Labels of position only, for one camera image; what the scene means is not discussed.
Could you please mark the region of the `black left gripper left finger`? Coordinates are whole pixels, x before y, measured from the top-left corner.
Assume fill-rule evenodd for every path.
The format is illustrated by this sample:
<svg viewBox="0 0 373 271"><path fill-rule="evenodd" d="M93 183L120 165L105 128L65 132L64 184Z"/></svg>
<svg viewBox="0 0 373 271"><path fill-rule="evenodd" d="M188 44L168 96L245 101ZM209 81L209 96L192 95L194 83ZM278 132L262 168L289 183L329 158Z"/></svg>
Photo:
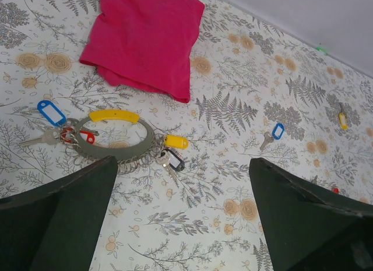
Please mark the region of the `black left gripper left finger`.
<svg viewBox="0 0 373 271"><path fill-rule="evenodd" d="M115 157L1 199L1 270L89 270L116 180Z"/></svg>

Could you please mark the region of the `black tag key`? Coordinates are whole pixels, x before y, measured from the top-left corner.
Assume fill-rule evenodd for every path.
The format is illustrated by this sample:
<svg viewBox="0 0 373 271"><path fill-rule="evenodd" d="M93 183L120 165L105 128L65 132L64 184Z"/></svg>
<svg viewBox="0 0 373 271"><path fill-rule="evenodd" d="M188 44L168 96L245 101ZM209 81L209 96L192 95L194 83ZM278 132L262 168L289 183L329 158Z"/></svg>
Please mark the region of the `black tag key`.
<svg viewBox="0 0 373 271"><path fill-rule="evenodd" d="M156 157L156 163L164 167L178 188L179 183L177 174L185 168L183 159L180 158L173 150L165 148Z"/></svg>

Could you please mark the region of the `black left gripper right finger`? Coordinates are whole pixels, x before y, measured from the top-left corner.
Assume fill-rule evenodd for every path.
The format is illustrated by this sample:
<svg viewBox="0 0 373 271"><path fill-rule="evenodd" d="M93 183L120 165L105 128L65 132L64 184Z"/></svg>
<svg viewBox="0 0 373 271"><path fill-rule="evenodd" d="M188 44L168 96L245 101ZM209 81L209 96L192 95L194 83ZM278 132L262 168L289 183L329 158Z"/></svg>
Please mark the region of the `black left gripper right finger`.
<svg viewBox="0 0 373 271"><path fill-rule="evenodd" d="M372 270L372 205L263 158L249 177L274 270Z"/></svg>

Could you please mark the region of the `grey keyring with yellow handle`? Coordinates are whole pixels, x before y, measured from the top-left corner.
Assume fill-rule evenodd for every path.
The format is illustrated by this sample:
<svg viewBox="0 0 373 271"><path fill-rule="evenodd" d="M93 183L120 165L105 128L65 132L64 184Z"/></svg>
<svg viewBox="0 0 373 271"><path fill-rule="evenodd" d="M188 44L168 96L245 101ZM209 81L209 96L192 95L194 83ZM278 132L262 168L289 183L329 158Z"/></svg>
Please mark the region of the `grey keyring with yellow handle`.
<svg viewBox="0 0 373 271"><path fill-rule="evenodd" d="M107 156L118 162L118 172L129 174L155 161L164 147L164 136L138 114L123 110L91 112L84 119L67 119L61 136L75 158L91 163Z"/></svg>

